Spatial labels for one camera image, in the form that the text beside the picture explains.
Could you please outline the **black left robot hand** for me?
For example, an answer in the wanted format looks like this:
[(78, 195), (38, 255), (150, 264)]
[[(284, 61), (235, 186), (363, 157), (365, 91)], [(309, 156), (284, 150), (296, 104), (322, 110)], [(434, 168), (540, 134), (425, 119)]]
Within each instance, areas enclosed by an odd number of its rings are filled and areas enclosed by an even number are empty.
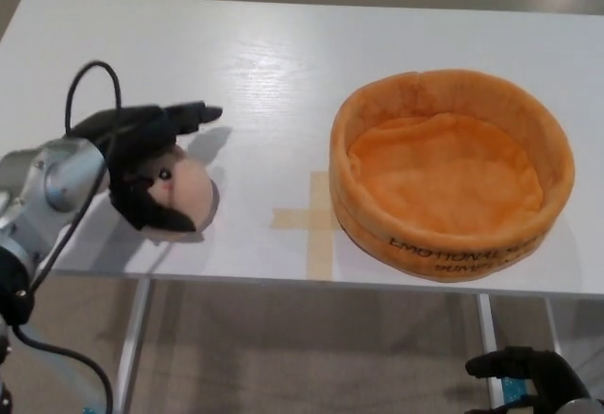
[(210, 215), (213, 187), (202, 164), (176, 144), (223, 115), (202, 101), (106, 109), (75, 125), (105, 158), (109, 199), (136, 230), (194, 233)]

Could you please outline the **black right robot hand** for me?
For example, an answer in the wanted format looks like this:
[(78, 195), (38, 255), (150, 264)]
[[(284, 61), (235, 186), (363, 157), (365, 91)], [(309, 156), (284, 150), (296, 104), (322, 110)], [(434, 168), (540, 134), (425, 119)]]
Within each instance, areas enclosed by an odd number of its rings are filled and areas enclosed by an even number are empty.
[(466, 372), (480, 378), (529, 380), (535, 389), (488, 413), (601, 413), (603, 402), (590, 394), (577, 373), (559, 354), (511, 346), (469, 359)]

